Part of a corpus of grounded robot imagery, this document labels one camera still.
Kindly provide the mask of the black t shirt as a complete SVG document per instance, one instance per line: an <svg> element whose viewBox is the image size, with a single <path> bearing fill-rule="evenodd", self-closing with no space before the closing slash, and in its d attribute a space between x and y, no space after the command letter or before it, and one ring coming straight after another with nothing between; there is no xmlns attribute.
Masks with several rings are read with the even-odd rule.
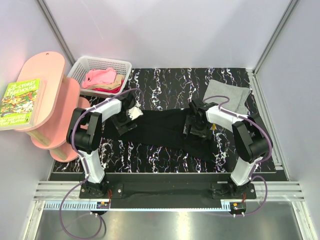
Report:
<svg viewBox="0 0 320 240"><path fill-rule="evenodd" d="M120 135L111 119L104 124L102 136L105 139L121 140L157 147L183 150L202 161L215 161L218 150L212 139L203 139L197 135L183 133L189 108L169 110L143 110L143 115L134 120L137 127Z"/></svg>

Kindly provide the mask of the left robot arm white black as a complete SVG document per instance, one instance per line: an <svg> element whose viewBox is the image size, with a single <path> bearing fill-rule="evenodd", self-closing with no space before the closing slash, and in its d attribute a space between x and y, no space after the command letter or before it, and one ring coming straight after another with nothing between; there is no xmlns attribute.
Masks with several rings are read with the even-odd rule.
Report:
<svg viewBox="0 0 320 240"><path fill-rule="evenodd" d="M143 113L131 92L108 97L89 108L75 108L66 134L66 141L78 154L84 167L86 182L91 184L90 192L97 198L108 193L108 186L102 182L105 171L101 166L98 148L102 138L102 127L111 120L118 135L134 128L134 122Z"/></svg>

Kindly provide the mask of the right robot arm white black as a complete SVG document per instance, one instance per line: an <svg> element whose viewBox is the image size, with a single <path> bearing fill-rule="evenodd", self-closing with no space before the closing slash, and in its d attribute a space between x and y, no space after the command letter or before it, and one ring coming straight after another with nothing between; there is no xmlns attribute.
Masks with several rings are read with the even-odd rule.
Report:
<svg viewBox="0 0 320 240"><path fill-rule="evenodd" d="M213 125L233 134L238 159L227 185L228 195L239 198L245 192L257 166L272 156L273 143L259 114L243 115L232 112L218 103L205 103L199 99L189 104L184 133L209 140Z"/></svg>

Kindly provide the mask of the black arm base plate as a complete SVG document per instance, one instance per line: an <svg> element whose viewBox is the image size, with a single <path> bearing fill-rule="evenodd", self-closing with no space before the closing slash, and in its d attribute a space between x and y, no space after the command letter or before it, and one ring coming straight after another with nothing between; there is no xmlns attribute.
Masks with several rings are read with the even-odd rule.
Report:
<svg viewBox="0 0 320 240"><path fill-rule="evenodd" d="M111 199L113 210L188 210L220 208L222 200L254 200L257 195L252 183L232 186L229 174L110 173L99 186L82 184L79 197Z"/></svg>

